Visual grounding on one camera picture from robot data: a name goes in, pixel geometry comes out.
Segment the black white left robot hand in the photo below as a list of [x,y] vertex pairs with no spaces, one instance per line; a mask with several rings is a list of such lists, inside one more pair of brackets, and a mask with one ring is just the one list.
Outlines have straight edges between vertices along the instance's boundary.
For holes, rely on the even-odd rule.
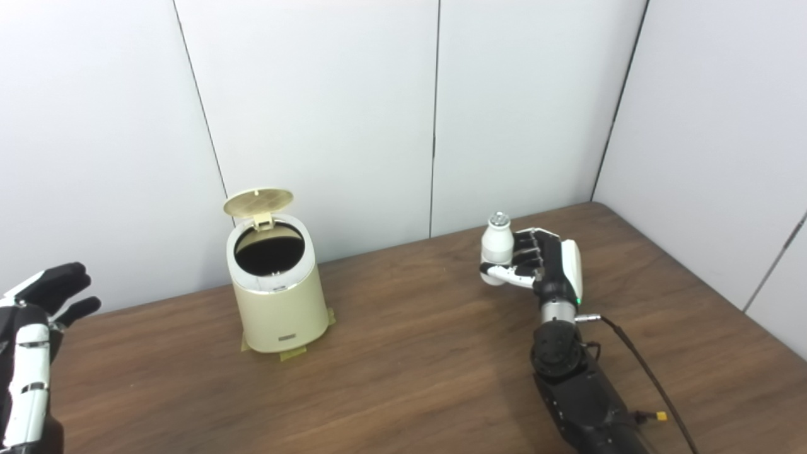
[[51,412],[51,367],[64,331],[98,311],[88,297],[61,308],[91,284],[80,262],[30,276],[2,295],[2,452],[63,453],[64,426]]

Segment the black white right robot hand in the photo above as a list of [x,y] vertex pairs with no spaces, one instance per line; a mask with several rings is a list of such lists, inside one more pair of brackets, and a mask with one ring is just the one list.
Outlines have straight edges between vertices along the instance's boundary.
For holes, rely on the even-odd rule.
[[582,303],[582,260],[574,240],[562,240],[539,228],[519,230],[512,236],[512,250],[505,261],[482,258],[479,270],[486,282],[530,288],[542,302]]

